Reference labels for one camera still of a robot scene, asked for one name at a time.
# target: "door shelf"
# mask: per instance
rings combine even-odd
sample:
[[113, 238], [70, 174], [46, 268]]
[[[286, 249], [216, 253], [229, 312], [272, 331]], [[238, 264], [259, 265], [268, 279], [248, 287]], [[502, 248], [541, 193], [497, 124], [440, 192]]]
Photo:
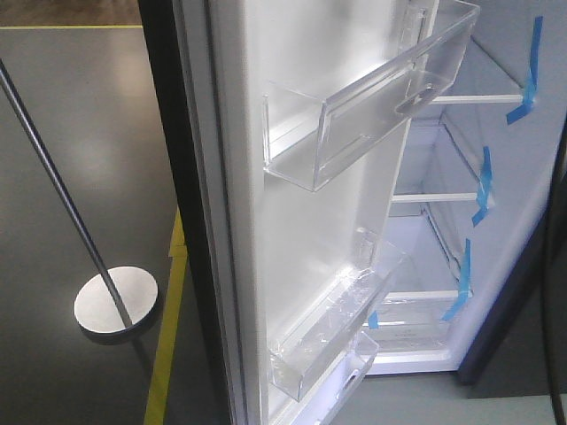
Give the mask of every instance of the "door shelf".
[[295, 328], [268, 342], [269, 380], [300, 401], [361, 329], [372, 305], [390, 290], [392, 272], [406, 256], [382, 243], [372, 269], [348, 268]]
[[443, 123], [415, 120], [408, 133], [392, 201], [475, 201], [478, 170], [473, 167]]
[[369, 371], [378, 349], [372, 338], [358, 332], [309, 396], [299, 403], [291, 400], [270, 418], [270, 425], [329, 424]]
[[[401, 54], [377, 58], [371, 71], [311, 75], [314, 81], [305, 87], [270, 82], [263, 113], [265, 171], [310, 191], [323, 187], [451, 86], [478, 11], [459, 0], [440, 0], [433, 34], [409, 47], [421, 33], [400, 31]], [[408, 7], [405, 20], [417, 13], [421, 25], [411, 27], [422, 31], [427, 12]]]

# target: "metal pole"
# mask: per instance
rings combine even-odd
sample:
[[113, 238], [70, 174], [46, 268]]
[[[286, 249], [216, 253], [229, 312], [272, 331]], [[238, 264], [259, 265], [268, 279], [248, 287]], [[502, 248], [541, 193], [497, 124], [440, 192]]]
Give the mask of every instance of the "metal pole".
[[18, 116], [21, 126], [26, 131], [29, 141], [34, 146], [37, 156], [42, 161], [43, 167], [45, 168], [45, 171], [50, 177], [51, 182], [55, 187], [55, 190], [58, 192], [59, 197], [63, 201], [63, 204], [67, 209], [67, 212], [69, 213], [69, 216], [73, 221], [73, 224], [77, 228], [77, 231], [79, 232], [82, 241], [87, 247], [87, 251], [89, 251], [90, 257], [97, 266], [98, 272], [102, 276], [103, 281], [105, 281], [106, 288], [110, 292], [110, 295], [113, 297], [113, 301], [116, 304], [116, 308], [118, 309], [118, 313], [120, 314], [120, 318], [122, 319], [124, 326], [126, 328], [131, 327], [132, 320], [130, 319], [128, 311], [126, 310], [126, 306], [122, 301], [120, 293], [116, 289], [113, 279], [108, 274], [108, 269], [106, 268], [103, 259], [100, 257], [97, 247], [93, 243], [89, 231], [87, 230], [87, 228], [85, 227], [82, 221], [81, 215], [77, 211], [77, 208], [74, 206], [73, 199], [69, 195], [69, 192], [67, 191], [66, 186], [63, 183], [63, 180], [61, 180], [61, 176], [59, 175], [59, 172], [55, 167], [55, 164], [53, 164], [50, 154], [45, 148], [42, 138], [40, 137], [39, 133], [37, 132], [37, 129], [35, 128], [34, 122], [27, 113], [26, 106], [19, 97], [18, 91], [14, 87], [12, 79], [10, 78], [10, 75], [8, 74], [8, 71], [6, 70], [4, 66], [4, 62], [2, 61], [1, 58], [0, 58], [0, 83], [2, 84], [4, 93], [8, 97], [8, 100], [10, 101], [10, 104], [12, 105], [14, 112]]

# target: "refrigerator door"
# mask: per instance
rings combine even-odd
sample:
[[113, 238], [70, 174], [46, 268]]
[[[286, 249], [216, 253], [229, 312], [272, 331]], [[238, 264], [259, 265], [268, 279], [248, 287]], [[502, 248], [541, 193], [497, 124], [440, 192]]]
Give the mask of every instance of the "refrigerator door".
[[171, 7], [192, 136], [178, 143], [192, 162], [171, 147], [170, 158], [185, 231], [206, 240], [191, 269], [211, 265], [211, 285], [196, 289], [204, 327], [222, 342], [209, 354], [226, 373], [219, 394], [233, 423], [328, 423], [372, 365], [378, 347], [362, 325], [405, 258], [380, 235], [409, 121], [453, 82], [478, 9]]

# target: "refrigerator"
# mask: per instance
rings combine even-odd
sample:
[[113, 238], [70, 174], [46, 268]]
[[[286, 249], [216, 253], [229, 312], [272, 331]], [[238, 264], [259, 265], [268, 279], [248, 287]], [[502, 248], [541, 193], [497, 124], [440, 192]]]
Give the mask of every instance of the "refrigerator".
[[459, 369], [545, 208], [567, 4], [139, 4], [226, 422]]

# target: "plastic bin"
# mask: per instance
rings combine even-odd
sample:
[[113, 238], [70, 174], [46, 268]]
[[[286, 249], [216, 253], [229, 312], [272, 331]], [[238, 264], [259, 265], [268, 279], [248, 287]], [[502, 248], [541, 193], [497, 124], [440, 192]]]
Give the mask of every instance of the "plastic bin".
[[[313, 92], [273, 81], [264, 102], [265, 171], [319, 190], [451, 86], [478, 12], [472, 4], [440, 0], [433, 34], [408, 48], [421, 39], [416, 21], [427, 14], [408, 8], [410, 24], [396, 50], [404, 51], [370, 71], [351, 70], [353, 79], [343, 78], [338, 89], [337, 79], [325, 75], [308, 77], [317, 81]], [[408, 34], [411, 28], [417, 33]]]
[[309, 396], [301, 403], [289, 400], [270, 417], [270, 424], [329, 424], [369, 371], [377, 353], [377, 343], [364, 332], [359, 332]]
[[269, 379], [300, 401], [348, 341], [361, 329], [369, 309], [390, 291], [389, 279], [405, 255], [382, 243], [377, 265], [337, 276], [332, 290], [291, 332], [268, 342]]

